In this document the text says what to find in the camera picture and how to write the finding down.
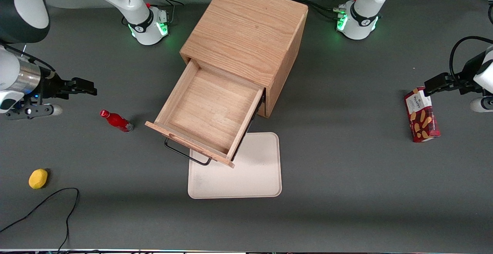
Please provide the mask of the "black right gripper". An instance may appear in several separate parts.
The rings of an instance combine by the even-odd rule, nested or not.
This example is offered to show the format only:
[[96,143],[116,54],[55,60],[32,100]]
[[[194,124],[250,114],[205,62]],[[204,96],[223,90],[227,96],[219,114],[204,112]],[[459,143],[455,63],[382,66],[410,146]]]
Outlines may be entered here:
[[37,95],[40,99],[56,98],[56,95],[89,94],[97,96],[94,82],[74,77],[72,80],[62,80],[55,72],[43,76],[38,86]]

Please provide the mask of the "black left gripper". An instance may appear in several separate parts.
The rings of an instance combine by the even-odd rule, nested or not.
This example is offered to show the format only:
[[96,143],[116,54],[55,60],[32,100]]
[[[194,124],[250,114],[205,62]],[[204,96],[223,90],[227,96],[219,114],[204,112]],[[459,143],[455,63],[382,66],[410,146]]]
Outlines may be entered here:
[[451,77],[449,73],[440,73],[435,77],[424,82],[424,95],[431,96],[437,92],[457,90],[461,94],[470,92],[488,94],[486,89],[474,81],[477,74],[483,73],[488,67],[488,61],[485,62],[486,50],[471,58],[463,67],[460,77]]

